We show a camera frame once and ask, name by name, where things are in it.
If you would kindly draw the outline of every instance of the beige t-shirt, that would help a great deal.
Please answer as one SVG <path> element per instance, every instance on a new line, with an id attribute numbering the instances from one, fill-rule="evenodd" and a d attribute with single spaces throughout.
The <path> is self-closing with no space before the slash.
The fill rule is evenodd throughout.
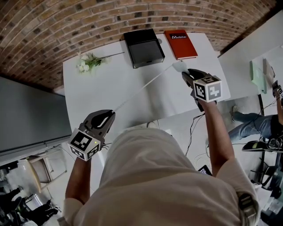
<path id="1" fill-rule="evenodd" d="M 168 133 L 137 129 L 113 142 L 99 188 L 85 205 L 66 199 L 64 217 L 74 226 L 241 225 L 236 192 L 256 200 L 236 159 L 205 175 Z"/>

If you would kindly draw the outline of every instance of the brick ceiling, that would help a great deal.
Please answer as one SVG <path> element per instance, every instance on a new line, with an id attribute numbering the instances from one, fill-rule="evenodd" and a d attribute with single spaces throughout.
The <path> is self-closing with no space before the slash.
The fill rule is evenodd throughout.
<path id="1" fill-rule="evenodd" d="M 62 62 L 131 30 L 206 33 L 222 50 L 276 0 L 1 0 L 0 72 L 42 88 L 63 85 Z"/>

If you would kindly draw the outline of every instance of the black box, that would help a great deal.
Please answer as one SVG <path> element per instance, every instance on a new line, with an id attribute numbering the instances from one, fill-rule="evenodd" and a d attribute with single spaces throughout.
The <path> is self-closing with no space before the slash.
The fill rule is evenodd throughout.
<path id="1" fill-rule="evenodd" d="M 163 62 L 165 55 L 153 29 L 127 32 L 124 38 L 134 68 Z"/>

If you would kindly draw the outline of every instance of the table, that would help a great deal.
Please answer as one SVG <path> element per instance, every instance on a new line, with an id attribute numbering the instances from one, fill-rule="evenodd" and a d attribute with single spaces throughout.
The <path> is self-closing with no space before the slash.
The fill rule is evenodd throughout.
<path id="1" fill-rule="evenodd" d="M 222 100 L 229 99 L 227 81 L 208 38 L 200 33 L 188 33 L 188 36 L 198 57 L 184 60 L 187 67 L 219 77 L 223 85 Z M 163 63 L 133 69 L 125 41 L 88 51 L 87 53 L 98 57 L 125 52 L 111 57 L 110 63 L 100 65 L 91 74 L 78 72 L 78 56 L 63 63 L 65 97 L 72 130 L 91 112 L 115 109 L 153 77 L 176 62 L 165 35 L 158 34 L 157 38 L 162 41 L 161 47 L 165 54 Z M 183 81 L 181 73 L 171 67 L 119 109 L 111 132 L 120 132 L 131 126 L 196 109 L 197 105 L 190 94 L 191 88 Z"/>

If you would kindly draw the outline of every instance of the red notebook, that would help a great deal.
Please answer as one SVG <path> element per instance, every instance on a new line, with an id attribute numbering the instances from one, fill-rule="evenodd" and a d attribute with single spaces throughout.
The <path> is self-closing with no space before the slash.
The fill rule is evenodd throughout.
<path id="1" fill-rule="evenodd" d="M 198 56 L 185 30 L 166 30 L 164 34 L 177 60 Z"/>

